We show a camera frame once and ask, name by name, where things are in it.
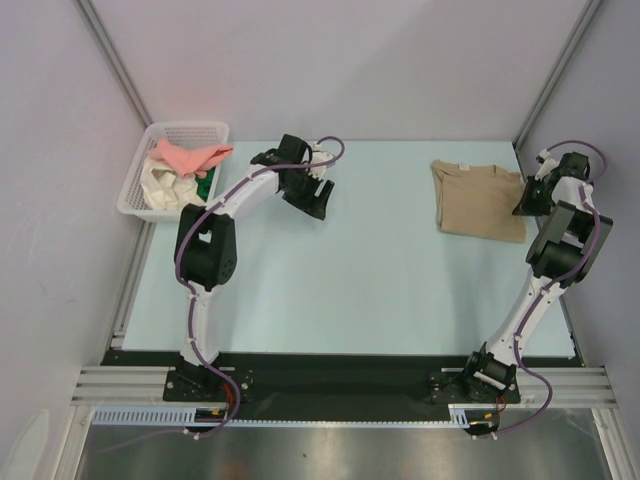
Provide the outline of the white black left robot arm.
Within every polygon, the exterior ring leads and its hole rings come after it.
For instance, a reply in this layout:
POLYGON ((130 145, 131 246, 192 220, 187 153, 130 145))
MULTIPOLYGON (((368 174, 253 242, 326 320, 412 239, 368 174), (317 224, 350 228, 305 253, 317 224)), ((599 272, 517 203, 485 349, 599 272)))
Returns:
POLYGON ((285 134, 275 148, 254 156, 235 184, 205 206, 181 212, 174 252, 175 277, 188 291, 185 346, 166 380, 167 401, 211 401, 220 390, 236 400, 232 380, 214 362, 220 354, 209 325, 211 301, 237 266, 236 223, 263 201, 280 194, 303 213, 323 221, 335 186, 324 178, 345 153, 344 142, 326 136, 313 144, 285 134))

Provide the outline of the beige t shirt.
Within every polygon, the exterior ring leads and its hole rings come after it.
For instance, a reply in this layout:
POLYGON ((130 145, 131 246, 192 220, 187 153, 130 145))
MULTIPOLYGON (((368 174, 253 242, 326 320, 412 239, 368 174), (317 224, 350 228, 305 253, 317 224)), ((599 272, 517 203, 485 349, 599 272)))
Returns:
POLYGON ((440 232, 522 244, 527 229, 513 213, 524 192, 522 177, 496 165, 431 164, 440 232))

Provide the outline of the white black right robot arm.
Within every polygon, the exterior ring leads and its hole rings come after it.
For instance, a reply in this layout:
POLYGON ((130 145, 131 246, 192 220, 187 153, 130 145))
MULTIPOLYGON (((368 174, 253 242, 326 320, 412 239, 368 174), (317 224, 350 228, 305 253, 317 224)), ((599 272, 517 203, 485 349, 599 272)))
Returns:
POLYGON ((546 149, 538 162, 513 213, 545 221, 528 250, 529 271, 518 299, 500 328, 470 355, 459 378, 473 403, 517 389, 528 340, 554 302, 586 277, 614 225, 595 206, 588 156, 569 152, 556 160, 546 149))

